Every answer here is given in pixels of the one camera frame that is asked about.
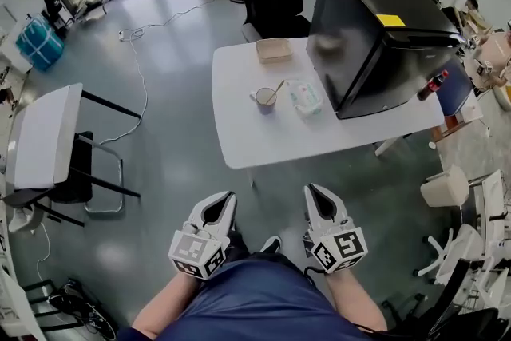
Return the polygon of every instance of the gray floor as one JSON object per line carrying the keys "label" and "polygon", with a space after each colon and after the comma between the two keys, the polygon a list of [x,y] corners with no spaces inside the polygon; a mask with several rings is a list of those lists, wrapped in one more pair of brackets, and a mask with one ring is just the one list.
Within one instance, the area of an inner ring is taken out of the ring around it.
{"label": "gray floor", "polygon": [[[61,60],[47,73],[33,71],[30,80],[41,93],[82,82],[96,95],[141,111],[141,80],[129,43],[118,41],[118,30],[164,22],[205,1],[115,0],[107,5],[105,18],[75,27]],[[314,1],[304,0],[309,18]],[[122,216],[109,220],[89,218],[80,205],[56,205],[85,220],[86,226],[46,221],[52,256],[41,264],[43,277],[58,284],[77,277],[120,324],[130,323],[175,274],[167,257],[174,231],[196,202],[226,189],[238,196],[236,221],[248,247],[255,251],[268,236],[279,233],[283,252],[304,267],[301,190],[315,182],[339,194],[363,228],[370,253],[355,274],[378,302],[402,302],[416,291],[434,300],[437,288],[411,275],[432,256],[422,236],[437,236],[450,222],[447,211],[426,206],[418,189],[425,177],[441,171],[437,152],[427,146],[429,132],[399,141],[380,158],[374,146],[365,146],[261,167],[255,170],[256,190],[250,189],[245,172],[224,163],[212,111],[212,55],[218,47],[244,42],[244,18],[243,5],[215,0],[164,29],[149,29],[134,42],[149,106],[141,127],[110,146],[125,160],[126,186],[139,191],[142,200],[128,198]],[[94,131],[96,141],[133,125],[131,117],[90,101],[82,103],[78,130]],[[93,173],[114,181],[115,163],[94,152]],[[90,205],[112,208],[117,200],[112,192],[94,188]],[[18,278],[22,284],[33,283],[36,261],[46,253],[42,230],[35,236],[12,235],[11,243]],[[324,288],[323,278],[317,281]]]}

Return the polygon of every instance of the black mini fridge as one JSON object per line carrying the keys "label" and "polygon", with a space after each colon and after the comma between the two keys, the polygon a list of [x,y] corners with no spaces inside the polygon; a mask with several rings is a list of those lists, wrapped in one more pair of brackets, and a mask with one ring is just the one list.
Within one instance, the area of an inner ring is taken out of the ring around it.
{"label": "black mini fridge", "polygon": [[316,0],[307,53],[341,119],[408,102],[463,42],[432,0]]}

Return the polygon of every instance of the blue bag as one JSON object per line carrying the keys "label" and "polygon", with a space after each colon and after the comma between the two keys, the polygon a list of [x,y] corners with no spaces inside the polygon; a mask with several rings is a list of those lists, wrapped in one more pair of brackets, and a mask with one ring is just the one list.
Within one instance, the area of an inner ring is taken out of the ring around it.
{"label": "blue bag", "polygon": [[16,46],[41,71],[47,71],[64,49],[62,40],[41,15],[27,23],[16,40]]}

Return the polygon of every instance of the wire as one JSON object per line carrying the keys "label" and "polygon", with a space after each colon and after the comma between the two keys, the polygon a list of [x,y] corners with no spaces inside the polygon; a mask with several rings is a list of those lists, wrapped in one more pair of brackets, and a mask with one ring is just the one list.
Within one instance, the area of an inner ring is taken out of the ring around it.
{"label": "wire", "polygon": [[[133,133],[135,131],[135,129],[138,128],[138,126],[141,124],[142,122],[142,119],[144,118],[144,114],[145,114],[145,110],[147,109],[147,105],[148,105],[148,102],[149,102],[149,94],[148,94],[148,91],[147,91],[147,88],[145,86],[145,78],[144,78],[144,75],[142,74],[141,72],[141,64],[140,62],[138,61],[138,58],[137,58],[137,51],[135,50],[135,46],[133,45],[133,41],[135,40],[138,40],[139,38],[141,38],[144,34],[145,34],[145,31],[149,28],[149,27],[166,27],[170,22],[172,22],[172,20],[177,17],[177,16],[184,16],[185,14],[187,13],[190,13],[192,10],[194,9],[199,9],[201,8],[202,6],[205,6],[209,3],[213,3],[215,0],[208,0],[207,2],[204,2],[204,3],[201,3],[200,5],[198,6],[194,6],[188,10],[186,10],[185,12],[178,12],[178,13],[175,13],[172,15],[172,17],[167,20],[165,23],[163,24],[154,24],[154,23],[151,23],[151,24],[148,24],[148,25],[145,25],[145,26],[142,26],[142,27],[138,27],[136,29],[121,29],[119,30],[119,36],[120,36],[120,40],[122,42],[129,42],[129,44],[131,45],[131,48],[133,50],[133,53],[135,54],[135,62],[137,64],[137,71],[138,71],[138,74],[141,76],[141,79],[142,79],[142,86],[144,87],[144,93],[145,93],[145,101],[144,101],[144,108],[142,109],[142,113],[141,113],[141,117],[140,119],[138,120],[138,122],[135,124],[135,126],[133,128],[131,128],[129,131],[125,132],[125,133],[122,133],[121,135],[119,135],[118,137],[114,137],[114,138],[107,138],[103,141],[100,142],[100,145],[103,145],[103,144],[108,144],[109,142],[113,142],[113,141],[117,141],[117,140],[120,140],[122,137],[125,137],[126,135],[129,135],[131,133]],[[131,32],[131,34],[129,35],[129,40],[125,40],[125,37],[124,37],[124,33],[128,31],[128,32]]]}
{"label": "wire", "polygon": [[48,240],[48,254],[46,255],[46,257],[44,259],[38,260],[38,262],[35,265],[35,268],[38,271],[39,280],[43,281],[42,277],[41,277],[41,273],[39,272],[39,263],[42,263],[43,261],[48,260],[48,257],[50,257],[50,253],[51,253],[51,247],[50,247],[50,238],[48,237],[48,232],[46,231],[45,224],[41,223],[41,226],[42,226],[42,229],[45,231],[46,240]]}

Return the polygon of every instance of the yellow label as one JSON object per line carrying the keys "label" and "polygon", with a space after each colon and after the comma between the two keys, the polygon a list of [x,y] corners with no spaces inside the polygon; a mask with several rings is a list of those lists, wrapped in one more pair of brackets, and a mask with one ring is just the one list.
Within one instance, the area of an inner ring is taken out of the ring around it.
{"label": "yellow label", "polygon": [[385,27],[406,27],[403,20],[396,14],[377,14],[376,17]]}

